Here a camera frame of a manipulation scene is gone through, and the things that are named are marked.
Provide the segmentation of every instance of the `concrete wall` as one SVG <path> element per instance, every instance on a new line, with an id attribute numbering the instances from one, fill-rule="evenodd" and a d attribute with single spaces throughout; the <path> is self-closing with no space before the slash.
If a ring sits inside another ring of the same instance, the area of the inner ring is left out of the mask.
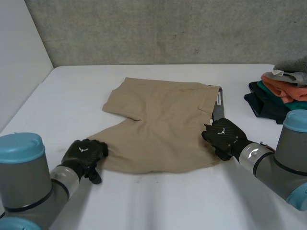
<path id="1" fill-rule="evenodd" d="M 0 1 L 0 132 L 53 67 L 23 0 Z"/>
<path id="2" fill-rule="evenodd" d="M 54 66 L 268 63 L 307 54 L 306 0 L 26 0 Z"/>

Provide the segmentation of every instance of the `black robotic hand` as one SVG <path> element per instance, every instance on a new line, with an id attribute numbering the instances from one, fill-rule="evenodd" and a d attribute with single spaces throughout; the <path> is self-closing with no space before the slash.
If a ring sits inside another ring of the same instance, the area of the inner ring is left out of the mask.
<path id="1" fill-rule="evenodd" d="M 223 161 L 232 157 L 231 148 L 237 140 L 247 140 L 245 133 L 226 118 L 205 126 L 207 130 L 202 132 L 202 137 L 215 148 L 215 154 Z"/>
<path id="2" fill-rule="evenodd" d="M 94 184 L 102 182 L 96 171 L 97 163 L 108 156 L 107 144 L 97 140 L 74 141 L 62 159 L 62 166 L 72 168 L 79 179 L 89 178 Z"/>

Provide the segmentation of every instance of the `glove logo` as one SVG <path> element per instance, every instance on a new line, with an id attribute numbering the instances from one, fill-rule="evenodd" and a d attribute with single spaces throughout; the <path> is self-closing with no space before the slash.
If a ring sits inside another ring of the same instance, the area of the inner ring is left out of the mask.
<path id="1" fill-rule="evenodd" d="M 88 151 L 88 149 L 81 149 L 80 147 L 79 147 L 79 150 L 80 150 L 80 152 Z"/>
<path id="2" fill-rule="evenodd" d="M 225 134 L 225 128 L 223 128 L 222 132 L 217 133 L 217 134 Z"/>

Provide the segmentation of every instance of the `folded garment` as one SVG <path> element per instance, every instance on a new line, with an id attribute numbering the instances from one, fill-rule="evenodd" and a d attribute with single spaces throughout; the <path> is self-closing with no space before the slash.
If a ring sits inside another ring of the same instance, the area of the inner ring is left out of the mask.
<path id="1" fill-rule="evenodd" d="M 283 103 L 282 99 L 280 97 L 275 96 L 274 93 L 272 93 L 264 84 L 263 82 L 260 80 L 257 82 L 257 85 L 259 88 L 261 88 L 266 94 L 267 96 L 273 101 L 275 102 L 277 105 L 279 106 L 285 106 L 286 104 Z"/>
<path id="2" fill-rule="evenodd" d="M 277 63 L 274 66 L 274 70 L 276 69 L 290 73 L 295 73 L 295 72 L 307 73 L 307 56 L 294 61 L 288 60 Z"/>
<path id="3" fill-rule="evenodd" d="M 284 103 L 292 102 L 294 99 L 297 101 L 307 101 L 307 88 L 298 88 L 288 82 L 272 80 L 267 78 L 265 74 L 262 75 L 261 80 Z"/>
<path id="4" fill-rule="evenodd" d="M 293 102 L 290 103 L 283 103 L 283 101 L 281 100 L 280 97 L 275 96 L 264 84 L 263 82 L 260 80 L 257 82 L 257 85 L 266 92 L 267 96 L 274 101 L 277 105 L 280 106 L 286 106 L 288 107 L 290 110 L 295 110 L 295 109 L 307 109 L 307 102 L 299 102 L 294 100 Z"/>
<path id="5" fill-rule="evenodd" d="M 249 103 L 255 116 L 272 119 L 277 124 L 282 124 L 290 109 L 271 100 L 257 82 L 252 82 L 248 86 L 252 93 L 246 94 L 244 99 Z"/>
<path id="6" fill-rule="evenodd" d="M 98 164 L 124 173 L 180 173 L 220 162 L 201 133 L 210 124 L 219 87 L 126 78 L 103 111 L 127 119 L 89 139 L 108 145 Z"/>
<path id="7" fill-rule="evenodd" d="M 303 72 L 295 72 L 295 73 L 285 72 L 282 76 L 274 75 L 272 72 L 266 72 L 264 73 L 264 76 L 276 81 L 296 83 L 298 87 L 305 87 L 307 85 L 307 73 Z"/>

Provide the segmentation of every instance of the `gray cloth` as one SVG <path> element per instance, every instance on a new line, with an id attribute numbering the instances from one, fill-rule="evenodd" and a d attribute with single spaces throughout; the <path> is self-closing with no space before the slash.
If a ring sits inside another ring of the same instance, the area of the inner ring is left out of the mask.
<path id="1" fill-rule="evenodd" d="M 264 75 L 273 80 L 296 83 L 298 87 L 307 86 L 307 56 L 294 61 L 282 61 L 274 66 L 274 70 L 277 69 L 284 71 L 284 75 L 276 76 L 272 73 Z"/>
<path id="2" fill-rule="evenodd" d="M 307 85 L 307 73 L 295 72 L 284 73 L 282 76 L 274 75 L 271 72 L 264 73 L 264 76 L 276 81 L 285 81 L 289 83 L 296 83 L 298 87 L 305 87 Z"/>
<path id="3" fill-rule="evenodd" d="M 284 72 L 295 73 L 303 72 L 307 73 L 307 56 L 295 61 L 282 61 L 275 65 L 274 70 L 279 69 Z"/>

